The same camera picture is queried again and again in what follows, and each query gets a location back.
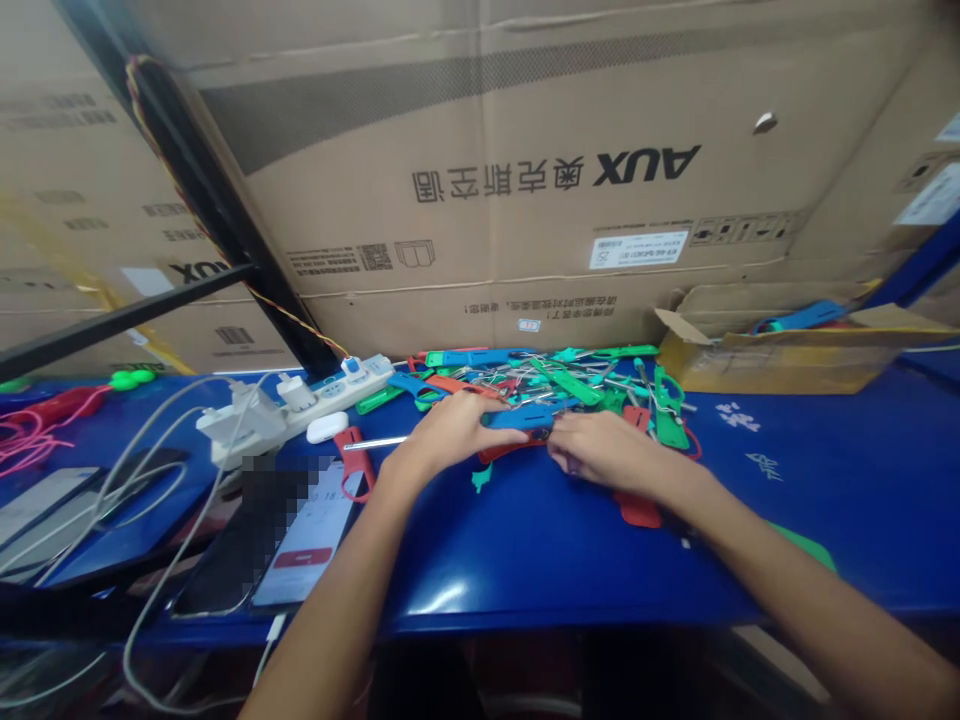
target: open cardboard box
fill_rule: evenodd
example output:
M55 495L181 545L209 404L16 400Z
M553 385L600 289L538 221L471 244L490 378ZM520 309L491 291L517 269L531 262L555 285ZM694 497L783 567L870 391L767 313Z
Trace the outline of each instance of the open cardboard box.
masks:
M772 285L752 286L763 287L775 295ZM857 327L747 334L761 320L800 310L818 299L853 302L857 295L853 287L837 284L819 297L817 288L808 290L811 294L792 307L771 311L736 307L743 305L736 301L724 304L719 295L729 299L735 287L695 288L676 312L656 310L668 330L660 345L660 363L691 392L852 395L904 349L960 337L960 330L896 305L850 313L846 321ZM762 289L750 292L754 307L763 307L763 302L757 304ZM698 311L708 299L718 309Z

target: packing tape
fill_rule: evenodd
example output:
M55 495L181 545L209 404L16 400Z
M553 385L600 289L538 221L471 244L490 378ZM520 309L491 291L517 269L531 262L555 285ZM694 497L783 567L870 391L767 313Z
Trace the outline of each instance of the packing tape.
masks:
M16 227L23 239L43 256L54 271L73 283L84 295L95 298L104 311L112 312L125 305L113 288L102 278L90 272L79 258L71 255L65 244L9 191L0 193L0 220L6 220ZM140 325L136 328L136 333L131 335L134 344L142 347L150 355L181 375L197 374L179 358L173 348L157 336L155 330Z

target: power strip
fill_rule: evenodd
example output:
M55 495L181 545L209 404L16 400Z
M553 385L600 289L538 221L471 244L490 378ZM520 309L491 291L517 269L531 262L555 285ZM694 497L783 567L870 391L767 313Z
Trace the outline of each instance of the power strip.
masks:
M345 378L341 378L322 385L313 391L317 402L300 412L281 406L280 411L287 427L277 437L267 440L257 433L253 433L236 443L229 453L221 443L211 441L210 461L217 467L229 471L240 467L244 457L262 455L274 448L283 447L287 440L306 432L307 425L318 417L339 410L346 410L348 407L356 405L363 398L385 388L387 381L395 372L390 360L383 355L374 355L372 358L364 360L363 367L367 370L367 376L363 380L350 383Z

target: blue table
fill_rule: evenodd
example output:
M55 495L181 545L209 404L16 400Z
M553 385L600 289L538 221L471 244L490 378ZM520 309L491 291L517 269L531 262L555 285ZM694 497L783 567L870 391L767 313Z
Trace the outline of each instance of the blue table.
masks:
M155 387L183 384L165 380ZM226 396L219 387L205 392ZM852 397L692 394L688 399L699 407L690 426L703 444L703 463L760 515L824 545L842 577L894 613L946 615L960 609L953 557L960 547L960 457L952 447L960 397L894 367ZM101 437L130 437L156 406L152 395L143 398L139 411L132 400L128 411L105 408L110 412L96 418ZM204 403L199 392L188 400L184 408ZM730 403L739 408L717 409ZM759 427L734 426L723 417L736 413ZM419 417L404 398L352 419L373 439L404 434ZM184 427L171 444L196 453L181 498L182 518L184 508L209 487L213 469L192 428ZM119 447L107 447L104 443L99 455L90 450L85 462L119 454ZM387 452L371 454L379 464ZM300 438L282 454L334 455L336 449ZM71 458L64 464L82 463ZM382 636L761 619L709 550L684 549L665 530L626 525L607 492L568 479L542 449L496 461L492 481L479 495L470 483L477 467L468 461L450 469L417 503ZM139 507L149 501L143 498ZM144 519L151 530L169 524L177 511L164 508L155 515ZM149 537L159 541L164 535L148 533L140 523L131 531L137 532L129 546L117 547L119 538L101 538L64 572L126 559L146 549ZM162 616L138 644L261 644L269 623L246 612L194 620Z
M126 393L108 393L103 407L89 418L79 418L56 435L75 443L73 448L57 448L39 466L28 468L0 483L0 504L5 504L54 470L67 467L112 468L124 447L137 433L146 419L171 394L186 387L197 378L163 378ZM48 382L39 389L62 391L77 385L96 385L97 382ZM162 418L144 436L138 447L149 448L177 417L194 407L218 407L230 402L226 382L216 381L201 385L177 400ZM55 583L84 575L115 563L132 560L157 547L179 529L180 523L198 502L206 497L216 475L210 463L210 444L193 429L195 418L184 421L164 443L190 453L188 472L180 487L163 504L141 520L105 535L95 535L84 542L71 560L61 565L50 578ZM114 522L133 517L156 500L170 487L176 473L153 483L120 514Z

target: blue shelf frame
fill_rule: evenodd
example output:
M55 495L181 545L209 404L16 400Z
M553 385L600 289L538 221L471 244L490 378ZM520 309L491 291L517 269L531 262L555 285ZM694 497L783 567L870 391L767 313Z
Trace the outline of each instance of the blue shelf frame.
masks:
M960 212L954 214L870 297L865 307L909 307L960 261Z

